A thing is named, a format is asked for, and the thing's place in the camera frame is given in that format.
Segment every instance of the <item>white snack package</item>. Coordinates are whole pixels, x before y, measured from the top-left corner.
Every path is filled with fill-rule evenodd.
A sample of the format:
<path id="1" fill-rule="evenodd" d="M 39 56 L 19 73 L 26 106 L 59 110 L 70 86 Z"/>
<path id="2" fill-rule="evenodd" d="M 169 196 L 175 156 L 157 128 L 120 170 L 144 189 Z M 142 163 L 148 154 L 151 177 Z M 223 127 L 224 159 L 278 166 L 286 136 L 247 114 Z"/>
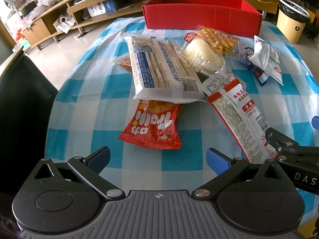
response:
<path id="1" fill-rule="evenodd" d="M 226 74 L 227 77 L 224 77 L 218 73 L 213 74 L 202 83 L 200 88 L 208 96 L 217 93 L 219 90 L 228 85 L 232 80 L 235 80 L 235 76 L 228 65 L 226 65 Z"/>
<path id="2" fill-rule="evenodd" d="M 251 163 L 262 164 L 277 156 L 275 148 L 266 141 L 265 131 L 269 128 L 266 120 L 237 79 L 210 96 L 208 101 Z"/>
<path id="3" fill-rule="evenodd" d="M 219 73 L 226 76 L 226 62 L 222 54 L 194 32 L 187 33 L 181 47 L 174 46 L 176 54 L 196 72 L 206 76 Z"/>
<path id="4" fill-rule="evenodd" d="M 124 39 L 130 52 L 134 99 L 172 103 L 204 99 L 197 74 L 184 65 L 168 41 L 140 36 Z"/>
<path id="5" fill-rule="evenodd" d="M 284 85 L 280 69 L 279 51 L 256 35 L 254 39 L 254 54 L 249 57 L 249 61 L 263 69 L 278 83 Z"/>

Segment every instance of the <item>blue and white tablecloth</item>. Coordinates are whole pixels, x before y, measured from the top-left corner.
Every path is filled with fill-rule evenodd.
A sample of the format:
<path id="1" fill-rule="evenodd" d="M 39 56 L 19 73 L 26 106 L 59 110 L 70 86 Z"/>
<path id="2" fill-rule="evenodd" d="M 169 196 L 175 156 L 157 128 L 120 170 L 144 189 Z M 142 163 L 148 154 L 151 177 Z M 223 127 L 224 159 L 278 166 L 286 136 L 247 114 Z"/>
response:
<path id="1" fill-rule="evenodd" d="M 182 41 L 185 30 L 147 29 L 144 18 L 114 21 L 92 44 L 59 91 L 50 117 L 46 156 L 68 160 L 87 156 L 106 145 L 111 161 L 101 176 L 128 192 L 132 189 L 176 190 L 190 192 L 215 177 L 205 154 L 214 147 L 233 158 L 241 156 L 234 138 L 212 106 L 204 102 L 187 104 L 179 121 L 182 141 L 179 150 L 152 150 L 118 139 L 134 115 L 138 101 L 133 100 L 132 77 L 112 62 L 128 55 L 123 36 L 176 37 Z M 319 146 L 319 131 L 311 126 L 319 116 L 319 87 L 309 68 L 274 25 L 263 22 L 260 38 L 280 51 L 283 83 L 271 79 L 261 87 L 240 62 L 229 60 L 233 72 L 246 84 L 247 92 L 261 110 L 269 126 L 303 146 Z M 251 38 L 241 38 L 254 47 Z M 308 220 L 317 214 L 319 197 L 300 192 L 306 202 Z"/>

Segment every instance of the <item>red snack package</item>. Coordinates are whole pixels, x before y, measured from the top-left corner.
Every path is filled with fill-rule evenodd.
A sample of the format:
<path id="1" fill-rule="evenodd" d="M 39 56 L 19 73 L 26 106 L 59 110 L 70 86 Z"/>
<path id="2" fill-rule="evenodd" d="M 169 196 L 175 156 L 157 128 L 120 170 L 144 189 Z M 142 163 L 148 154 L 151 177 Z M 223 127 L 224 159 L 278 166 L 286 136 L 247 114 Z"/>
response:
<path id="1" fill-rule="evenodd" d="M 140 100 L 134 117 L 118 139 L 151 149 L 179 149 L 181 140 L 176 130 L 176 119 L 183 104 L 148 101 L 144 112 Z"/>

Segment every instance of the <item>floor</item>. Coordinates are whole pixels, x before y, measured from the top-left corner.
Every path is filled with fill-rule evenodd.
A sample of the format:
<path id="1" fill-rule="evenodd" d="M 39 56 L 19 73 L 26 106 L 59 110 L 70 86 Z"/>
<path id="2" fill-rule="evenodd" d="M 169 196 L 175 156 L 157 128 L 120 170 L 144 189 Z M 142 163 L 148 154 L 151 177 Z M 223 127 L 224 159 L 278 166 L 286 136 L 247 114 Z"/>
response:
<path id="1" fill-rule="evenodd" d="M 112 22 L 109 20 L 88 26 L 88 33 L 79 39 L 74 38 L 79 33 L 77 30 L 71 31 L 58 44 L 51 39 L 42 50 L 33 49 L 29 57 L 48 80 L 60 89 L 85 51 Z M 302 34 L 294 46 L 319 83 L 319 49 L 306 34 Z"/>

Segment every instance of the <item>red cardboard box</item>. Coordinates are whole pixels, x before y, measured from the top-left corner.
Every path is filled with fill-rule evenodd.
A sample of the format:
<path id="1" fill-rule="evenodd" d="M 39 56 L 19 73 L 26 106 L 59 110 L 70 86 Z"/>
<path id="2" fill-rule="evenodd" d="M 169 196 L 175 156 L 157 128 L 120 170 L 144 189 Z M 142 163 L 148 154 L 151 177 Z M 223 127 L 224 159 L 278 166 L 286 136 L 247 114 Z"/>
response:
<path id="1" fill-rule="evenodd" d="M 246 37 L 258 35 L 262 15 L 245 0 L 150 0 L 147 28 L 195 29 L 197 25 Z"/>

